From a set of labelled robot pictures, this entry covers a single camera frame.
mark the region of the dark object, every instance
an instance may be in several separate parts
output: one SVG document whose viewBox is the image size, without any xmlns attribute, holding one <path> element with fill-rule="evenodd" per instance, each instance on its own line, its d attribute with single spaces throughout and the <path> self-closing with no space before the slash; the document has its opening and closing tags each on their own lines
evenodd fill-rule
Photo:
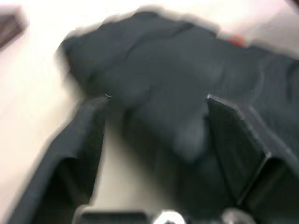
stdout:
<svg viewBox="0 0 299 224">
<path fill-rule="evenodd" d="M 78 209 L 74 224 L 150 224 L 150 217 L 144 211 L 84 211 Z"/>
<path fill-rule="evenodd" d="M 24 29 L 24 21 L 18 9 L 0 7 L 0 48 L 19 36 Z"/>
<path fill-rule="evenodd" d="M 262 223 L 299 223 L 298 155 L 251 106 L 209 96 L 216 150 L 238 206 Z"/>
<path fill-rule="evenodd" d="M 82 103 L 51 142 L 7 224 L 70 224 L 89 203 L 104 136 L 106 98 Z"/>
<path fill-rule="evenodd" d="M 89 97 L 111 96 L 124 132 L 139 123 L 184 162 L 210 148 L 208 94 L 251 104 L 289 147 L 299 145 L 299 63 L 217 39 L 217 28 L 154 12 L 71 36 L 61 49 Z"/>
</svg>

